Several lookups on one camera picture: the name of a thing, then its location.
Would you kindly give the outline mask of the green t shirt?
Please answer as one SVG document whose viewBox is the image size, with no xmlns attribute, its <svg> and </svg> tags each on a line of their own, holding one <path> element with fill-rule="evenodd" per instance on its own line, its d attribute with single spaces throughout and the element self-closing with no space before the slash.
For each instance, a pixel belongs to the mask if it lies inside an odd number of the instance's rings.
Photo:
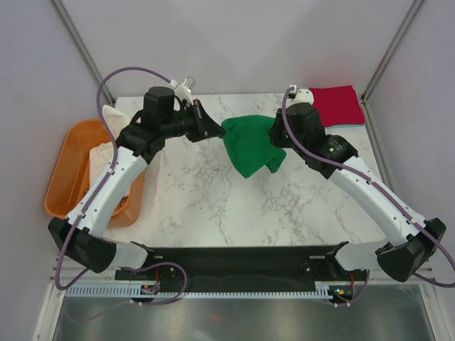
<svg viewBox="0 0 455 341">
<path fill-rule="evenodd" d="M 286 158 L 286 151 L 270 142 L 268 133 L 273 124 L 273 118 L 257 114 L 222 122 L 225 150 L 233 167 L 243 178 L 250 178 L 263 167 L 270 173 L 276 173 Z"/>
</svg>

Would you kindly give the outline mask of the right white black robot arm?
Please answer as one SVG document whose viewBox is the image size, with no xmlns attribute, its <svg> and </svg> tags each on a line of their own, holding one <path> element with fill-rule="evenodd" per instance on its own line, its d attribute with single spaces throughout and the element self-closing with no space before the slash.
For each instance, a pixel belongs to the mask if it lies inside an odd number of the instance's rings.
<svg viewBox="0 0 455 341">
<path fill-rule="evenodd" d="M 342 279 L 352 270 L 379 269 L 399 282 L 415 276 L 445 287 L 418 271 L 436 251 L 441 251 L 450 264 L 454 263 L 441 245 L 446 225 L 438 218 L 428 220 L 411 209 L 371 172 L 345 138 L 327 134 L 311 103 L 283 103 L 269 136 L 273 146 L 292 149 L 311 170 L 346 192 L 385 235 L 379 242 L 339 244 L 334 257 L 325 263 L 331 278 Z"/>
</svg>

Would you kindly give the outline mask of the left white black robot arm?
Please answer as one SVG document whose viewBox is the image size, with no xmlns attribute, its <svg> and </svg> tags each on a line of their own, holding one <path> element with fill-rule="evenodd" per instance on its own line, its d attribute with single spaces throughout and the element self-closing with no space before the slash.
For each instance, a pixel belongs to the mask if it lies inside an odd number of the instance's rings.
<svg viewBox="0 0 455 341">
<path fill-rule="evenodd" d="M 143 97 L 143 107 L 121 130 L 114 156 L 95 185 L 60 219 L 54 217 L 48 230 L 60 253 L 99 274 L 110 266 L 131 268 L 140 279 L 151 278 L 156 262 L 147 250 L 133 243 L 104 239 L 111 216 L 124 194 L 161 151 L 167 139 L 185 136 L 195 143 L 222 137 L 225 130 L 204 110 L 199 99 L 182 99 L 170 87 L 152 87 Z"/>
</svg>

